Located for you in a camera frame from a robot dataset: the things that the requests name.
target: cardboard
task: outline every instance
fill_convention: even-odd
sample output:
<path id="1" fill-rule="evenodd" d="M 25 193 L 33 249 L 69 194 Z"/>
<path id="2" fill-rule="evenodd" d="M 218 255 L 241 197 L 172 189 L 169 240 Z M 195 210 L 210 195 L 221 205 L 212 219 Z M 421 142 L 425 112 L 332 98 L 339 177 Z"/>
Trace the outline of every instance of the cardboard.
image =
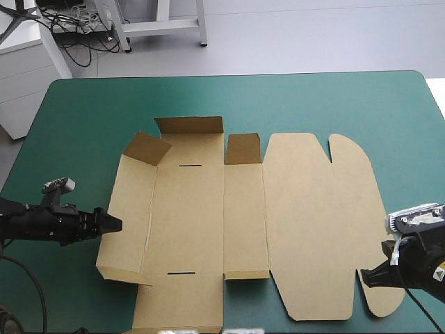
<path id="1" fill-rule="evenodd" d="M 268 278 L 266 208 L 258 134 L 229 135 L 225 163 L 225 279 Z"/>
<path id="2" fill-rule="evenodd" d="M 252 163 L 225 166 L 221 117 L 155 120 L 161 138 L 138 132 L 121 157 L 108 211 L 123 230 L 102 237 L 97 268 L 104 278 L 140 284 L 133 331 L 219 333 L 225 264 L 227 278 L 269 275 L 262 171 L 254 164 L 259 138 L 246 136 L 257 151 Z M 224 205 L 235 210 L 250 196 L 246 222 L 228 215 L 226 226 Z"/>
<path id="3" fill-rule="evenodd" d="M 332 135 L 332 163 L 312 134 L 229 136 L 221 117 L 156 118 L 124 150 L 108 211 L 123 230 L 102 237 L 97 268 L 138 283 L 135 333 L 223 325 L 223 279 L 268 278 L 295 320 L 347 319 L 355 272 L 384 260 L 387 238 L 371 164 Z M 364 287 L 384 317 L 397 289 Z"/>
<path id="4" fill-rule="evenodd" d="M 330 152 L 332 163 L 313 134 L 273 134 L 264 158 L 270 269 L 295 320 L 349 319 L 356 270 L 385 260 L 385 210 L 368 157 L 338 134 Z M 379 317 L 404 296 L 364 292 Z"/>

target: cardboard tab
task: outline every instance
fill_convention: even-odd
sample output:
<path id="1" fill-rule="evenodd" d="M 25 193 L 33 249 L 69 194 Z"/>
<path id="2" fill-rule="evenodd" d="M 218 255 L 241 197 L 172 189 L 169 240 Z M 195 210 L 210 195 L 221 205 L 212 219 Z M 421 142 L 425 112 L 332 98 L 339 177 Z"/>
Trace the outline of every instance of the cardboard tab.
<path id="1" fill-rule="evenodd" d="M 223 327 L 223 275 L 173 275 L 139 285 L 133 328 L 144 333 L 195 329 L 219 333 Z"/>
<path id="2" fill-rule="evenodd" d="M 122 219 L 122 231 L 102 235 L 96 265 L 103 277 L 144 281 L 141 266 L 155 181 L 155 166 L 121 156 L 108 212 Z"/>
<path id="3" fill-rule="evenodd" d="M 330 149 L 332 163 L 313 134 L 273 134 L 264 159 L 270 268 L 295 320 L 349 319 L 356 270 L 385 260 L 385 210 L 371 163 L 344 136 L 332 135 Z M 378 316 L 404 295 L 364 291 Z"/>
<path id="4" fill-rule="evenodd" d="M 162 134 L 221 134 L 221 116 L 207 117 L 155 117 Z"/>
<path id="5" fill-rule="evenodd" d="M 260 164 L 261 148 L 258 134 L 230 134 L 226 165 Z"/>
<path id="6" fill-rule="evenodd" d="M 171 147 L 171 144 L 139 131 L 125 148 L 123 155 L 156 166 Z"/>

